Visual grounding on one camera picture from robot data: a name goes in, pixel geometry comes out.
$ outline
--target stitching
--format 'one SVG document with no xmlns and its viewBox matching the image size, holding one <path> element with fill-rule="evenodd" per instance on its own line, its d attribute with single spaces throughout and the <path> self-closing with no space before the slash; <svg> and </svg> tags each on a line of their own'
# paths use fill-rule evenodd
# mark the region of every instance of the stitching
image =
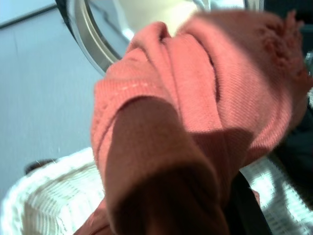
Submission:
<svg viewBox="0 0 313 235">
<path fill-rule="evenodd" d="M 98 118 L 98 121 L 95 123 L 94 125 L 94 131 L 96 131 L 98 129 L 98 124 L 100 122 L 100 120 L 102 119 L 102 116 L 106 110 L 106 108 L 109 106 L 108 105 L 108 102 L 110 102 L 112 99 L 114 99 L 117 95 L 121 94 L 121 92 L 124 92 L 126 90 L 129 90 L 129 89 L 133 89 L 133 88 L 136 88 L 136 87 L 139 87 L 139 86 L 143 86 L 143 87 L 151 87 L 151 88 L 154 88 L 154 89 L 160 89 L 162 90 L 162 87 L 161 86 L 156 86 L 156 85 L 152 85 L 152 84 L 148 84 L 148 83 L 137 83 L 137 84 L 132 84 L 131 86 L 125 86 L 125 87 L 121 87 L 119 88 L 117 92 L 115 92 L 109 99 L 108 101 L 103 105 L 102 107 L 102 112 L 101 114 L 99 114 L 99 118 Z M 104 139 L 104 136 L 107 134 L 108 130 L 109 130 L 110 126 L 108 126 L 106 128 L 106 130 L 103 132 L 99 142 L 102 142 L 103 139 Z M 99 151 L 100 151 L 100 144 L 99 142 L 97 143 L 97 150 L 96 150 L 96 156 L 98 158 L 98 154 L 99 154 Z"/>
<path fill-rule="evenodd" d="M 133 88 L 136 88 L 136 87 L 139 87 L 139 86 L 143 86 L 143 87 L 148 87 L 150 86 L 151 88 L 154 88 L 154 89 L 162 89 L 161 86 L 156 86 L 156 85 L 152 85 L 152 84 L 148 84 L 148 83 L 136 83 L 136 84 L 132 84 L 131 86 L 125 86 L 125 87 L 121 87 L 121 88 L 118 88 L 118 90 L 108 99 L 107 102 L 105 102 L 102 107 L 101 107 L 101 112 L 99 112 L 99 114 L 97 116 L 99 116 L 99 118 L 97 119 L 97 121 L 95 122 L 94 124 L 94 130 L 97 129 L 97 126 L 101 120 L 101 117 L 103 115 L 103 112 L 106 110 L 106 108 L 108 107 L 108 102 L 110 102 L 112 99 L 114 99 L 116 96 L 118 96 L 119 94 L 121 94 L 121 92 L 124 92 L 126 90 L 129 90 L 129 89 L 133 89 Z"/>
</svg>

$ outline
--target washing machine door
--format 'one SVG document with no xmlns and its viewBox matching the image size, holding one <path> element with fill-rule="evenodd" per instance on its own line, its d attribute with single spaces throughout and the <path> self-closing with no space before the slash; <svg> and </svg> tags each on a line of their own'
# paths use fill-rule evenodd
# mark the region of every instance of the washing machine door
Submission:
<svg viewBox="0 0 313 235">
<path fill-rule="evenodd" d="M 104 74 L 119 60 L 136 32 L 163 21 L 173 35 L 197 10 L 263 9 L 263 0 L 56 0 L 79 47 Z"/>
</svg>

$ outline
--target pink sweater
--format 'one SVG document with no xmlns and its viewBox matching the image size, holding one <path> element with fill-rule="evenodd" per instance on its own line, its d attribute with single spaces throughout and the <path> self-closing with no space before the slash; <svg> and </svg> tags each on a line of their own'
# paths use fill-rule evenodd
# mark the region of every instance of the pink sweater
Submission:
<svg viewBox="0 0 313 235">
<path fill-rule="evenodd" d="M 95 87 L 106 197 L 77 235 L 228 234 L 232 179 L 306 110 L 294 15 L 198 13 L 175 37 L 164 23 L 135 35 Z"/>
</svg>

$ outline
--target white wicker basket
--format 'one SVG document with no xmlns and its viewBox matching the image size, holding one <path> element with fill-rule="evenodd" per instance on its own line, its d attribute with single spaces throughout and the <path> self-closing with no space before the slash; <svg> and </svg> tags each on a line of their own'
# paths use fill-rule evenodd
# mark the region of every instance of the white wicker basket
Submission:
<svg viewBox="0 0 313 235">
<path fill-rule="evenodd" d="M 260 194 L 274 235 L 313 235 L 313 200 L 292 183 L 274 158 L 241 172 Z M 21 178 L 2 203 L 4 235 L 72 235 L 104 197 L 90 148 Z"/>
<path fill-rule="evenodd" d="M 91 148 L 21 178 L 2 202 L 3 235 L 72 235 L 104 197 Z"/>
</svg>

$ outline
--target sweater cuff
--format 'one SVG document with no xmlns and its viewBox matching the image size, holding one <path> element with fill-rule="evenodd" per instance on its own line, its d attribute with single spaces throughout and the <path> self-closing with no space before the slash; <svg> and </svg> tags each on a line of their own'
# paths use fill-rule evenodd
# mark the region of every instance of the sweater cuff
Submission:
<svg viewBox="0 0 313 235">
<path fill-rule="evenodd" d="M 160 84 L 144 79 L 103 79 L 96 84 L 94 93 L 91 141 L 96 165 L 102 173 L 106 166 L 116 114 L 121 107 L 139 97 L 156 97 L 169 103 L 172 103 L 172 99 Z"/>
</svg>

